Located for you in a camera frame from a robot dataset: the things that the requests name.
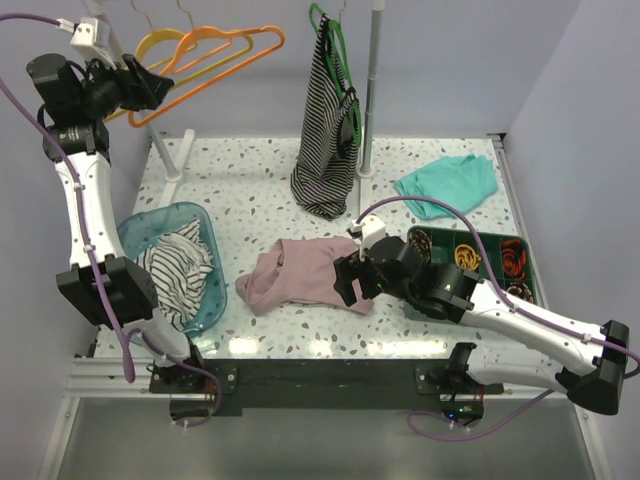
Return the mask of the black white patterned roll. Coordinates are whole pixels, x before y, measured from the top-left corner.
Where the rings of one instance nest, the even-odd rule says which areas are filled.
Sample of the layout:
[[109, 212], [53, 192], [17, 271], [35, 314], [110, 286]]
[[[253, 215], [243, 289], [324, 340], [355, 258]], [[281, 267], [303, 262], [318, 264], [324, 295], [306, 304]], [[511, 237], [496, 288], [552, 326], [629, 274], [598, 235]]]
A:
[[509, 282], [506, 285], [505, 291], [508, 294], [518, 297], [529, 303], [535, 302], [535, 295], [533, 293], [533, 290], [528, 286], [526, 282], [521, 282], [521, 281]]

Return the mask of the black white striped top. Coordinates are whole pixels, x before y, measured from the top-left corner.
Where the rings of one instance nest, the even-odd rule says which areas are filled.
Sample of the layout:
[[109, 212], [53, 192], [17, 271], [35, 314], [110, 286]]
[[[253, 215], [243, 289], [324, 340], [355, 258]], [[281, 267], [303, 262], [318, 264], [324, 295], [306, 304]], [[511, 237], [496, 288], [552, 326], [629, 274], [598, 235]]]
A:
[[356, 175], [359, 150], [345, 119], [349, 104], [340, 105], [328, 81], [310, 132], [301, 130], [299, 152], [290, 176], [296, 204], [308, 213], [333, 220], [343, 215]]

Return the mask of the orange hanger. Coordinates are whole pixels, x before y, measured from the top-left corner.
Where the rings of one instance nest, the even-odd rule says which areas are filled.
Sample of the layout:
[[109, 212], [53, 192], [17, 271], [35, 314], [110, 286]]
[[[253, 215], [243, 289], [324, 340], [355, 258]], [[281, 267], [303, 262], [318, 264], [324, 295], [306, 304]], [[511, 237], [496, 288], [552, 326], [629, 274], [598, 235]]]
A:
[[[213, 40], [220, 41], [220, 44], [189, 63], [184, 62], [184, 58], [202, 43]], [[224, 58], [219, 58], [213, 64], [207, 65], [199, 71], [191, 72], [206, 60], [211, 60], [229, 50], [236, 41], [243, 41], [246, 45]], [[177, 43], [173, 55], [166, 62], [159, 62], [158, 66], [162, 67], [160, 74], [164, 77], [171, 78], [172, 76], [187, 73], [187, 76], [181, 78], [171, 87], [171, 90], [179, 89], [194, 81], [197, 81], [197, 84], [154, 111], [150, 107], [144, 107], [144, 111], [150, 111], [149, 115], [137, 118], [134, 113], [129, 113], [127, 115], [129, 125], [133, 128], [142, 128], [150, 124], [152, 120], [165, 115], [214, 84], [275, 53], [284, 46], [285, 41], [284, 31], [276, 25], [221, 29], [212, 25], [196, 26], [191, 24], [191, 29]]]

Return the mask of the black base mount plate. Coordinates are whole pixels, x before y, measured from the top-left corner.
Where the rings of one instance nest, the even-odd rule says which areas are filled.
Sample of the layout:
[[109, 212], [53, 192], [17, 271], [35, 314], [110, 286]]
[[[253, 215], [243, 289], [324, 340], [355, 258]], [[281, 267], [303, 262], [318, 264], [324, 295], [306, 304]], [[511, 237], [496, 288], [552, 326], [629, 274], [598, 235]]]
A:
[[205, 359], [201, 366], [221, 384], [222, 417], [247, 409], [442, 411], [451, 405], [445, 396], [478, 402], [504, 392], [463, 372], [472, 346], [458, 345], [445, 359]]

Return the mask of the green compartment tray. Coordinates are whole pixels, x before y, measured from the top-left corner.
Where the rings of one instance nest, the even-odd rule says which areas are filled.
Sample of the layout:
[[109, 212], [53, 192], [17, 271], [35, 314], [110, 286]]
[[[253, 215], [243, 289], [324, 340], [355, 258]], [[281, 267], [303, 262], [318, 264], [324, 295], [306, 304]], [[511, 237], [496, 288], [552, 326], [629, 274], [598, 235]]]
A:
[[485, 254], [482, 254], [480, 251], [480, 247], [476, 242], [475, 238], [469, 231], [457, 231], [451, 229], [440, 229], [440, 228], [431, 228], [431, 227], [413, 227], [409, 230], [407, 235], [407, 240], [409, 233], [412, 230], [425, 230], [431, 237], [432, 240], [432, 264], [441, 264], [441, 263], [455, 263], [454, 260], [454, 250], [459, 244], [469, 244], [471, 245], [477, 253], [479, 253], [482, 257], [482, 262], [477, 271], [482, 278], [489, 278], [488, 269], [484, 263], [484, 259], [487, 259], [491, 270], [493, 271], [496, 279], [498, 280], [498, 284], [502, 290], [505, 291], [506, 285], [509, 282], [518, 281], [507, 278], [502, 269], [502, 258], [501, 258], [501, 242], [507, 238], [519, 238], [524, 241], [527, 247], [527, 268], [526, 268], [526, 278], [521, 282], [526, 282], [528, 286], [533, 290], [535, 295], [535, 302], [537, 303], [537, 293], [535, 286], [535, 275], [533, 267], [531, 266], [531, 256], [529, 252], [528, 244], [524, 239], [517, 236], [512, 235], [499, 235], [499, 234], [491, 234], [491, 233], [479, 233], [479, 238], [485, 249]]

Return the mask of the teal plastic basin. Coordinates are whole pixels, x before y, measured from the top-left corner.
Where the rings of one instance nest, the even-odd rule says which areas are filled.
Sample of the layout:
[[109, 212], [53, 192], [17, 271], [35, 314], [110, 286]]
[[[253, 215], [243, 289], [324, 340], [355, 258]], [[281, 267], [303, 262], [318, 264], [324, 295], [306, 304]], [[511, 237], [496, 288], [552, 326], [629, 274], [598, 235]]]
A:
[[226, 282], [208, 213], [192, 202], [177, 202], [168, 207], [135, 214], [117, 228], [127, 257], [137, 256], [155, 245], [163, 233], [177, 231], [194, 219], [201, 222], [201, 240], [210, 249], [215, 269], [206, 278], [205, 293], [198, 314], [180, 332], [196, 338], [217, 324], [227, 304]]

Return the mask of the yellow hanger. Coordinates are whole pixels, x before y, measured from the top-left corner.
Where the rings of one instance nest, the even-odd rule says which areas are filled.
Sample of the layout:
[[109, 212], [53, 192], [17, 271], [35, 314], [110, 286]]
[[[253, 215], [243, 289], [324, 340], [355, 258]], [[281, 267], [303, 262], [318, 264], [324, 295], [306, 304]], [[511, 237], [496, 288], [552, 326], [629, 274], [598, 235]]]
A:
[[[136, 52], [135, 52], [135, 57], [136, 59], [142, 63], [142, 61], [144, 60], [144, 58], [147, 56], [147, 54], [151, 51], [151, 49], [153, 47], [155, 47], [156, 45], [162, 44], [162, 43], [166, 43], [166, 42], [179, 42], [180, 40], [182, 40], [182, 38], [186, 35], [185, 32], [176, 30], [174, 28], [163, 28], [163, 29], [156, 29], [153, 25], [153, 23], [151, 22], [148, 13], [138, 9], [138, 7], [136, 7], [134, 1], [130, 1], [130, 4], [132, 6], [132, 8], [138, 12], [138, 13], [142, 13], [146, 20], [147, 23], [149, 25], [149, 27], [151, 28], [150, 33], [148, 33], [147, 35], [145, 35], [139, 42], [137, 48], [136, 48]], [[176, 5], [177, 8], [183, 12], [184, 14], [186, 14], [188, 20], [189, 20], [189, 24], [192, 28], [195, 27], [195, 22], [192, 16], [192, 13], [187, 10], [186, 8], [184, 8], [184, 6], [181, 4], [181, 1], [176, 1]], [[218, 69], [219, 67], [222, 67], [224, 65], [227, 65], [229, 63], [231, 63], [234, 60], [239, 59], [240, 57], [250, 53], [253, 48], [254, 48], [254, 41], [252, 39], [252, 37], [250, 35], [245, 35], [241, 37], [242, 39], [244, 39], [247, 42], [247, 46], [242, 49], [239, 50], [236, 53], [233, 53], [221, 60], [218, 60], [216, 62], [214, 62], [213, 64], [206, 66], [204, 68], [202, 68], [199, 71], [196, 71], [194, 73], [191, 73], [189, 75], [187, 75], [186, 77], [182, 78], [181, 80], [177, 81], [174, 85], [174, 89], [175, 88], [179, 88], [183, 85], [186, 85], [188, 83], [191, 83], [193, 81], [195, 81], [196, 79], [199, 79], [203, 76], [205, 76], [206, 74], [209, 74], [211, 72], [213, 72], [214, 70]], [[177, 71], [177, 73], [184, 73], [186, 70], [190, 70], [194, 67], [196, 67], [198, 64], [202, 63], [203, 61], [217, 55], [218, 53], [222, 52], [223, 50], [225, 50], [226, 48], [229, 48], [233, 45], [233, 41], [232, 39], [227, 40], [226, 43], [224, 43], [222, 46], [210, 51], [209, 53], [202, 55], [199, 58], [196, 58], [195, 60], [193, 60], [192, 62], [188, 63], [186, 66], [181, 67], [181, 69], [179, 69]], [[188, 47], [187, 52], [192, 52], [193, 50], [195, 50], [198, 47], [198, 44], [194, 44], [193, 46]], [[160, 69], [160, 67], [165, 67], [166, 65], [168, 65], [173, 59], [173, 54], [170, 55], [169, 57], [162, 59], [154, 64], [152, 64], [151, 66], [147, 67], [148, 70], [150, 71], [155, 71]], [[129, 111], [126, 111], [124, 109], [118, 109], [115, 113], [113, 113], [112, 115], [110, 115], [109, 117], [107, 117], [107, 122], [115, 120], [125, 114], [128, 113], [132, 113]]]

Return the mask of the yellow rolled band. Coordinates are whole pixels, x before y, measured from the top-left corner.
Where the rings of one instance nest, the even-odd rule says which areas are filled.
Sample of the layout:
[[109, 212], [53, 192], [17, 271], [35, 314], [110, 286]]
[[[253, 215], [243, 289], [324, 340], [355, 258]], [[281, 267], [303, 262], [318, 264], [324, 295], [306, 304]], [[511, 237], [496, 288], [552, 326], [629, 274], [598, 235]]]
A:
[[454, 250], [454, 260], [457, 266], [477, 271], [482, 262], [482, 257], [476, 250], [469, 244], [459, 244]]

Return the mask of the white clothes rack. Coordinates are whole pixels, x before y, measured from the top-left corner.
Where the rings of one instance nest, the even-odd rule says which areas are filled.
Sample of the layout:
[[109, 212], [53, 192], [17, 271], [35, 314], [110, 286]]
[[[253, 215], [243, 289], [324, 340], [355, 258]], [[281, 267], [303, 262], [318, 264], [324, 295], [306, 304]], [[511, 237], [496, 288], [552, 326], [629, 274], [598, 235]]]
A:
[[361, 217], [369, 214], [368, 208], [371, 203], [372, 178], [375, 169], [371, 165], [372, 145], [373, 145], [373, 125], [374, 125], [374, 100], [377, 78], [377, 67], [380, 50], [380, 37], [383, 12], [386, 6], [384, 0], [371, 2], [371, 31], [369, 41], [369, 65], [367, 73], [366, 107], [364, 120], [361, 122], [363, 140], [361, 142], [361, 159], [359, 160], [357, 174], [359, 179], [359, 215], [353, 221], [354, 225], [359, 225]]

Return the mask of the pink tank top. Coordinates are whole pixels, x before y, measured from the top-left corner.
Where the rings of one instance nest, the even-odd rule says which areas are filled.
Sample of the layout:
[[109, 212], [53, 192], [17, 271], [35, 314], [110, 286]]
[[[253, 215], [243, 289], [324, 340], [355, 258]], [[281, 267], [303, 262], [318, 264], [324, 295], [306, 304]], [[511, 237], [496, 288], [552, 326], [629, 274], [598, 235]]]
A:
[[284, 303], [327, 305], [367, 315], [371, 300], [357, 292], [356, 302], [347, 306], [334, 289], [334, 261], [356, 250], [353, 240], [340, 236], [279, 239], [258, 256], [253, 270], [236, 280], [236, 292], [258, 316]]

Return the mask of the orange black rolled belt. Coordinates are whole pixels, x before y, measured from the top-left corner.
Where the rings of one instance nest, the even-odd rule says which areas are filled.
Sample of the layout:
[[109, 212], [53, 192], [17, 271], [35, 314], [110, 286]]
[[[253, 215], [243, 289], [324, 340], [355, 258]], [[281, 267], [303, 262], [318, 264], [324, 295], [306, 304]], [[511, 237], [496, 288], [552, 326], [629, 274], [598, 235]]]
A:
[[513, 280], [526, 278], [527, 247], [519, 238], [507, 238], [501, 242], [502, 269], [504, 275]]

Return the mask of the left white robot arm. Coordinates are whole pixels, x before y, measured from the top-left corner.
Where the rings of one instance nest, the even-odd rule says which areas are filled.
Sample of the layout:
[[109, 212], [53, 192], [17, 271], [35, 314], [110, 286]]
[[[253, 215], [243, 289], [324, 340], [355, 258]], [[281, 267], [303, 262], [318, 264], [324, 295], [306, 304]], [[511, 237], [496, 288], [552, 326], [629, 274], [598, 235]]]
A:
[[148, 71], [129, 54], [112, 66], [99, 59], [79, 66], [48, 53], [31, 60], [26, 71], [43, 101], [36, 126], [68, 209], [71, 253], [67, 271], [56, 276], [58, 290], [90, 324], [116, 334], [127, 381], [135, 378], [129, 343], [139, 337], [165, 382], [173, 381], [185, 392], [200, 390], [207, 368], [197, 348], [155, 316], [158, 298], [151, 276], [127, 258], [121, 245], [104, 123], [119, 108], [157, 109], [173, 81]]

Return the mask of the zebra striped garment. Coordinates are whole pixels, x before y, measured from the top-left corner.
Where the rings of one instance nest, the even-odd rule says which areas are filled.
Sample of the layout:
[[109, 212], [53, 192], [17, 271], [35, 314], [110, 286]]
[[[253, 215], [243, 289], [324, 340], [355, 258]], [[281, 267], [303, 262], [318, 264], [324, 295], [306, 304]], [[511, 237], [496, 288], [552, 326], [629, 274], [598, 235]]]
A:
[[200, 233], [201, 222], [194, 219], [177, 231], [160, 235], [155, 245], [135, 259], [151, 276], [161, 312], [179, 331], [198, 314], [206, 278], [215, 269]]

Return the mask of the teal cloth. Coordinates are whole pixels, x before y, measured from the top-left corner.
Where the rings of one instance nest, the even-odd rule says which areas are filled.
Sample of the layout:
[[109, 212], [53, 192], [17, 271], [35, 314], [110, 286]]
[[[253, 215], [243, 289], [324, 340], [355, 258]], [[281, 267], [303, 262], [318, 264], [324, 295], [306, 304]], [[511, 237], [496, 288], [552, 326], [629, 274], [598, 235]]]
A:
[[463, 214], [498, 191], [493, 162], [484, 155], [446, 156], [394, 182], [401, 196], [425, 196]]

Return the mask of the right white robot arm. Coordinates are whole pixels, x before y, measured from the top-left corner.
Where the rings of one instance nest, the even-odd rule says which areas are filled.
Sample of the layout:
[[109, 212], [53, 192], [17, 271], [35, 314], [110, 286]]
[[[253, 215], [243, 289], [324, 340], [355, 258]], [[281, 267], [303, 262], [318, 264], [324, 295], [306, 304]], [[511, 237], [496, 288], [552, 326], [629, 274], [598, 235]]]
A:
[[431, 320], [490, 330], [517, 342], [505, 351], [456, 346], [445, 369], [452, 390], [520, 384], [563, 393], [594, 413], [618, 413], [630, 355], [625, 324], [586, 323], [521, 301], [473, 271], [424, 261], [397, 236], [338, 258], [334, 269], [334, 289], [347, 306], [358, 296], [386, 294]]

